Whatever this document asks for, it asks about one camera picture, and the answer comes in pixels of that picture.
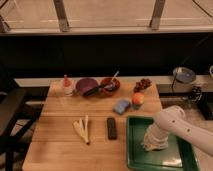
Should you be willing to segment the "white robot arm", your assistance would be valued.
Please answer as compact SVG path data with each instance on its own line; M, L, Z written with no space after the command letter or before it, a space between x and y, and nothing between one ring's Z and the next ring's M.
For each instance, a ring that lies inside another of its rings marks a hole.
M162 109L154 115L153 123L145 132L143 148L146 151L167 148L170 133L213 157L213 133L187 122L184 110L177 105Z

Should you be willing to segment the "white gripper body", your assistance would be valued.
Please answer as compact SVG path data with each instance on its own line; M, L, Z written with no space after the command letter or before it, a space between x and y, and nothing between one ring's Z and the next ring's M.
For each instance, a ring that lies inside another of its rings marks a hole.
M151 142L168 142L169 132L159 128L156 124L151 124L144 135L144 140Z

